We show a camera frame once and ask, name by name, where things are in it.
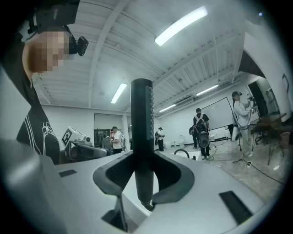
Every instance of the man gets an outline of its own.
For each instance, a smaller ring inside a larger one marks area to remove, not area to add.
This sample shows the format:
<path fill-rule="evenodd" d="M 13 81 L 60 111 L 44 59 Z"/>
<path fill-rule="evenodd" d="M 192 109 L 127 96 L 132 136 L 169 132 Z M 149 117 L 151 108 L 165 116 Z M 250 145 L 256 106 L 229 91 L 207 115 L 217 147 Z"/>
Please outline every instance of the man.
<path fill-rule="evenodd" d="M 162 128 L 159 128 L 159 130 L 157 131 L 158 134 L 158 139 L 157 139 L 157 143 L 159 145 L 159 151 L 164 151 L 164 137 L 165 135 L 163 135 L 162 133 Z"/>
<path fill-rule="evenodd" d="M 112 141 L 114 154 L 119 154 L 122 152 L 122 146 L 121 146 L 122 133 L 118 131 L 117 127 L 113 127 L 112 130 L 115 133 L 114 141 Z"/>
<path fill-rule="evenodd" d="M 60 163 L 60 148 L 49 120 L 33 87 L 33 74 L 55 70 L 75 43 L 67 26 L 51 27 L 23 43 L 18 34 L 1 59 L 3 68 L 31 109 L 17 135 L 17 140 L 34 148 L 38 154 Z"/>
<path fill-rule="evenodd" d="M 203 120 L 203 122 L 205 123 L 205 127 L 206 130 L 208 130 L 209 128 L 209 118 L 206 114 L 202 114 L 201 113 L 201 109 L 197 108 L 196 109 L 196 116 L 193 117 L 193 125 L 194 127 L 196 127 L 196 124 L 200 121 Z M 210 144 L 208 144 L 208 146 L 206 148 L 201 147 L 201 159 L 210 159 Z"/>

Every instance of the black cap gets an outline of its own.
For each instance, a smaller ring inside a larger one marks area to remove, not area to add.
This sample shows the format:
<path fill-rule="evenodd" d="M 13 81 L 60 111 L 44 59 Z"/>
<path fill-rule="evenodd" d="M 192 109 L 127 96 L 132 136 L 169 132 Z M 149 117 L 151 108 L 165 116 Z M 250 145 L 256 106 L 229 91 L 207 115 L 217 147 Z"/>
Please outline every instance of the black cap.
<path fill-rule="evenodd" d="M 239 93 L 238 93 L 237 91 L 234 91 L 234 92 L 232 93 L 232 97 L 235 97 L 236 95 L 239 96 Z"/>

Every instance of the backpack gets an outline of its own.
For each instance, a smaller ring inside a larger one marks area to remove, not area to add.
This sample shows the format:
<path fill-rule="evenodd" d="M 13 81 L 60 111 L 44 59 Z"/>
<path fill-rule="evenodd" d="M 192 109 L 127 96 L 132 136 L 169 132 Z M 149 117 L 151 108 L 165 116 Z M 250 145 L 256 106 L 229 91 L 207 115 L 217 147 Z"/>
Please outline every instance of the backpack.
<path fill-rule="evenodd" d="M 118 131 L 120 134 L 120 145 L 122 149 L 124 150 L 126 148 L 126 138 L 125 135 L 123 135 L 120 131 Z"/>
<path fill-rule="evenodd" d="M 155 133 L 155 139 L 156 139 L 156 140 L 155 140 L 155 145 L 157 145 L 157 137 L 158 137 L 158 133 L 156 132 L 156 133 Z"/>

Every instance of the white graphic print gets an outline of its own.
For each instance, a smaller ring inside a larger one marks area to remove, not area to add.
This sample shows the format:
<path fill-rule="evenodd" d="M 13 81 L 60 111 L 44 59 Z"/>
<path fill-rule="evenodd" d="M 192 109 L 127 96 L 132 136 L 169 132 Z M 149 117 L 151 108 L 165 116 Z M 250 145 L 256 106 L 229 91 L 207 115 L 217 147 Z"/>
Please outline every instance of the white graphic print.
<path fill-rule="evenodd" d="M 41 151 L 40 151 L 40 149 L 38 148 L 38 146 L 36 144 L 35 137 L 33 135 L 33 129 L 32 129 L 31 122 L 29 120 L 28 115 L 25 118 L 24 123 L 25 123 L 25 125 L 27 127 L 27 133 L 28 133 L 28 136 L 29 136 L 29 141 L 30 141 L 31 147 L 33 147 L 35 150 L 37 150 L 37 152 L 39 154 L 41 154 Z"/>
<path fill-rule="evenodd" d="M 43 131 L 43 155 L 46 155 L 46 145 L 45 145 L 45 138 L 47 135 L 52 135 L 56 138 L 55 133 L 53 132 L 52 128 L 50 127 L 49 122 L 46 122 L 46 125 L 43 123 L 43 127 L 42 127 L 42 131 Z"/>

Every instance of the equipment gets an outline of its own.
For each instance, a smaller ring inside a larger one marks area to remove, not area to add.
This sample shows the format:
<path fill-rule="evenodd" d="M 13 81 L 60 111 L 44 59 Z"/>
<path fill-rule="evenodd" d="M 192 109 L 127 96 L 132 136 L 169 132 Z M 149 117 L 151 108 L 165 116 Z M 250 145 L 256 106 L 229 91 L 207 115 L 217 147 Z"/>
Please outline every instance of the equipment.
<path fill-rule="evenodd" d="M 90 137 L 87 137 L 80 131 L 70 126 L 68 126 L 61 141 L 65 148 L 66 157 L 73 161 L 80 162 L 102 158 L 109 155 L 109 151 L 107 149 L 92 146 Z M 75 157 L 71 155 L 72 144 L 76 147 Z"/>
<path fill-rule="evenodd" d="M 67 25 L 74 24 L 80 0 L 60 0 L 58 4 L 54 1 L 43 3 L 30 14 L 20 29 L 22 41 L 30 40 L 35 34 L 40 34 L 48 29 L 65 31 L 69 36 L 69 54 L 78 53 L 83 56 L 88 41 L 84 37 L 79 37 L 76 42 Z"/>

